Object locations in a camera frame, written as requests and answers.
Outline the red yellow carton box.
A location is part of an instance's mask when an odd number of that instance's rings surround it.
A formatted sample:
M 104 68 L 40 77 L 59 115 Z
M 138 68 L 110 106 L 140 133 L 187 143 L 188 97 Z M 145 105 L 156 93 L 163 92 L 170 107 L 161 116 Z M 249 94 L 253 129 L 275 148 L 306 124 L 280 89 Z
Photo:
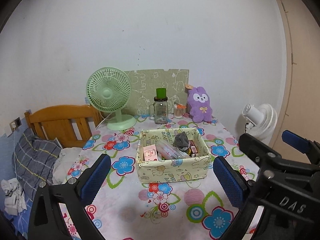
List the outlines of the red yellow carton box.
M 189 140 L 189 148 L 186 150 L 186 153 L 192 158 L 200 156 L 193 140 Z

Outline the grey drawstring pouch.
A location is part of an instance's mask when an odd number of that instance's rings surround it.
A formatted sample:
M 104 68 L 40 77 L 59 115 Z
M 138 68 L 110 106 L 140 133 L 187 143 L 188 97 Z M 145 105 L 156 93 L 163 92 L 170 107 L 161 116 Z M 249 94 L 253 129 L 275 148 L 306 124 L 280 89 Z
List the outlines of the grey drawstring pouch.
M 185 132 L 175 135 L 174 146 L 184 152 L 190 147 L 190 142 Z

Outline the clear plastic tube pack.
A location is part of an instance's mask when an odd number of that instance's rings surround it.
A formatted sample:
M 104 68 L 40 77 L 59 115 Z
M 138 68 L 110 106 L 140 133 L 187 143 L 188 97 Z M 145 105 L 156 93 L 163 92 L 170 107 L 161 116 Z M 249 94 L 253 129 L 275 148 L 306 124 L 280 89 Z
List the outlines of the clear plastic tube pack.
M 160 140 L 156 142 L 157 152 L 165 159 L 188 159 L 191 158 L 185 152 L 180 151 L 166 141 Z

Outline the pink tissue packet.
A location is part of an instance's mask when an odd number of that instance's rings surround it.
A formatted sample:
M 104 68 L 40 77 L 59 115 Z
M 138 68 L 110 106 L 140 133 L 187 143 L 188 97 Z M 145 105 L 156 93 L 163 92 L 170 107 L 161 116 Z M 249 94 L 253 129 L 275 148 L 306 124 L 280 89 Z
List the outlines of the pink tissue packet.
M 158 153 L 156 145 L 149 145 L 143 147 L 144 161 L 158 161 Z

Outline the crumpled white cloth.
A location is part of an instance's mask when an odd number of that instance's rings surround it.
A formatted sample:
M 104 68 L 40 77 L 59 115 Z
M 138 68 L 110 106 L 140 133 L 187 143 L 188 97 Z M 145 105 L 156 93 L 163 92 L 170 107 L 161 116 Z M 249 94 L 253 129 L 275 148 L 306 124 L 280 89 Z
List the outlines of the crumpled white cloth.
M 24 189 L 16 178 L 1 181 L 1 188 L 5 194 L 4 210 L 9 215 L 17 216 L 27 209 Z

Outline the grey plaid pillow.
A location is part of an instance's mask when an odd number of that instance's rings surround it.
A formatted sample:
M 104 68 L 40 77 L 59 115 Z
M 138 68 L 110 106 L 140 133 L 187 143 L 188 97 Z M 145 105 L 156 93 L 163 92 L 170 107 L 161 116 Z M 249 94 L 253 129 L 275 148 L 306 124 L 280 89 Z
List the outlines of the grey plaid pillow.
M 57 139 L 43 140 L 26 129 L 12 154 L 12 167 L 25 195 L 33 200 L 41 182 L 53 184 L 53 168 L 62 146 Z

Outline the yellow cartoon storage box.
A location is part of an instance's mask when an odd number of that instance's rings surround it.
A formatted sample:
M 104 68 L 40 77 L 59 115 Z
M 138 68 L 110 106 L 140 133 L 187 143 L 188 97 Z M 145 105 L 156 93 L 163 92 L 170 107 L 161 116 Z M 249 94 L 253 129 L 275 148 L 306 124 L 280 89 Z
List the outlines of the yellow cartoon storage box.
M 144 147 L 156 146 L 160 141 L 173 145 L 175 137 L 183 132 L 195 144 L 197 153 L 194 157 L 145 160 Z M 196 127 L 151 129 L 143 130 L 140 133 L 136 154 L 136 171 L 141 183 L 169 183 L 202 179 L 207 176 L 210 163 L 209 149 Z

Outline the purple plush bunny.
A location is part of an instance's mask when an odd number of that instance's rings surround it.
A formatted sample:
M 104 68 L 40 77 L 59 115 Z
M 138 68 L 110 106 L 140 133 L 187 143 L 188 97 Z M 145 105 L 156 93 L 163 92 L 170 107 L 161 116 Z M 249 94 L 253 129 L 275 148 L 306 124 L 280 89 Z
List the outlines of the purple plush bunny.
M 188 91 L 187 104 L 193 122 L 210 123 L 212 121 L 213 110 L 210 106 L 210 98 L 203 87 L 193 87 Z

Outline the floral tablecloth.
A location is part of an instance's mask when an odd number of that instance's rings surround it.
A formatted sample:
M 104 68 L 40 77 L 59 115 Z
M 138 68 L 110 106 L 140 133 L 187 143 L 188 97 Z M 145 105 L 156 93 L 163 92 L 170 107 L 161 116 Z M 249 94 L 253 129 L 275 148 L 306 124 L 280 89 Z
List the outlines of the floral tablecloth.
M 161 162 L 143 172 L 136 161 L 142 130 L 156 129 L 148 116 L 134 127 L 113 132 L 100 126 L 57 181 L 78 178 L 99 157 L 111 157 L 111 169 L 86 211 L 106 239 L 218 239 L 235 217 L 211 161 L 199 163 L 205 178 L 182 162 Z

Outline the toothpick jar orange lid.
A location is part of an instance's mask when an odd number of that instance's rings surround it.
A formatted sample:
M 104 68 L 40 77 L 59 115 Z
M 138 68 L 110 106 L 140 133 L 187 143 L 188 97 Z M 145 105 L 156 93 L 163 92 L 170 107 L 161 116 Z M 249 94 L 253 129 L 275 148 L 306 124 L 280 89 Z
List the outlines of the toothpick jar orange lid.
M 186 108 L 187 107 L 185 105 L 182 105 L 180 103 L 174 103 L 174 117 L 178 119 L 182 118 Z

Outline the glass mason jar mug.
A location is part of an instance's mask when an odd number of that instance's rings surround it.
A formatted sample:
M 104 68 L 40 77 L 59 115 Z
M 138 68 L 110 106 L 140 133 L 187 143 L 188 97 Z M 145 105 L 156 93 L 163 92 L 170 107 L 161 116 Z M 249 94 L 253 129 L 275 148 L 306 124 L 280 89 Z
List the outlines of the glass mason jar mug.
M 154 102 L 149 105 L 149 116 L 155 124 L 166 124 L 168 122 L 168 98 L 154 97 Z

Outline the green cup on jar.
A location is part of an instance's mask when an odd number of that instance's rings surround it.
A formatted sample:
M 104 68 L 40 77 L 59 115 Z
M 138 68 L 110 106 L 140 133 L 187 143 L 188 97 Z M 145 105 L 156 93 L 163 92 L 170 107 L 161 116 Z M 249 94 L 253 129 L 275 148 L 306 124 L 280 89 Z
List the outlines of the green cup on jar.
M 156 89 L 156 98 L 164 99 L 167 97 L 167 89 L 166 88 L 157 88 Z

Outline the beige door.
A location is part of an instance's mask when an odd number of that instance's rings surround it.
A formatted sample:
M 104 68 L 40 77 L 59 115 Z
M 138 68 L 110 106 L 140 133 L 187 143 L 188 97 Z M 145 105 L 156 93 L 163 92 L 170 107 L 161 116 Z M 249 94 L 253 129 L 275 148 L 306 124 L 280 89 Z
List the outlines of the beige door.
M 284 143 L 285 130 L 319 141 L 319 25 L 302 0 L 276 0 L 286 40 L 286 83 L 270 146 L 283 158 L 307 163 L 306 155 Z

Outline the green desk fan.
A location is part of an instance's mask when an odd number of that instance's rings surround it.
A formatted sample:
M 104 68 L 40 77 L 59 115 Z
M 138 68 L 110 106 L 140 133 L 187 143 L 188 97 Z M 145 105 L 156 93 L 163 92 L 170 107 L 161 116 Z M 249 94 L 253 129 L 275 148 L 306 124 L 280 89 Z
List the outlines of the green desk fan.
M 114 114 L 106 122 L 109 130 L 121 131 L 135 126 L 136 119 L 121 112 L 130 100 L 131 90 L 128 75 L 118 68 L 104 67 L 89 77 L 86 85 L 89 103 L 100 112 Z

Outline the wall power socket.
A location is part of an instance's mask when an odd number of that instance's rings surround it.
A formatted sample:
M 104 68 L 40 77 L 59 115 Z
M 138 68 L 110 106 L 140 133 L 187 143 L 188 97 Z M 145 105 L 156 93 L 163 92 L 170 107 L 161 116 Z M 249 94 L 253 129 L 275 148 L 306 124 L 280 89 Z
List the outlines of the wall power socket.
M 12 121 L 9 126 L 11 128 L 11 131 L 14 132 L 16 129 L 18 129 L 22 125 L 20 117 L 16 118 L 14 121 Z

